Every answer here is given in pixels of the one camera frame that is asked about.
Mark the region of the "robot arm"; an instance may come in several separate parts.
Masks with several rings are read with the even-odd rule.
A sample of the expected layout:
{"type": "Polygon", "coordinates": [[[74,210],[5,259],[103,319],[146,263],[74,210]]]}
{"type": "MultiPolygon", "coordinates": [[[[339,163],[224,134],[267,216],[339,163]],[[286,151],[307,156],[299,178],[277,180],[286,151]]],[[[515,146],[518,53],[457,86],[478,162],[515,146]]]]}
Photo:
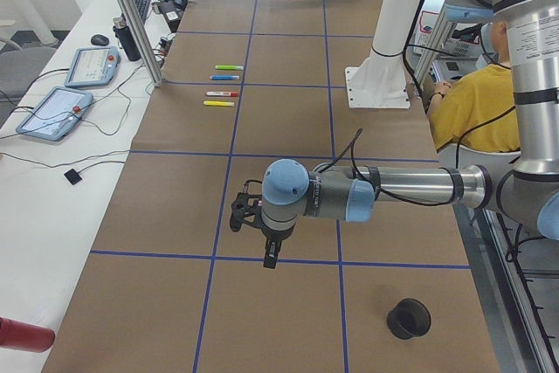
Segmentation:
{"type": "Polygon", "coordinates": [[[275,267],[299,216],[367,221],[376,200],[427,206],[461,202],[499,212],[547,238],[558,236],[558,0],[446,0],[452,21],[503,20],[512,66],[521,155],[513,166],[463,169],[307,170],[282,159],[263,178],[259,217],[264,265],[275,267]]]}

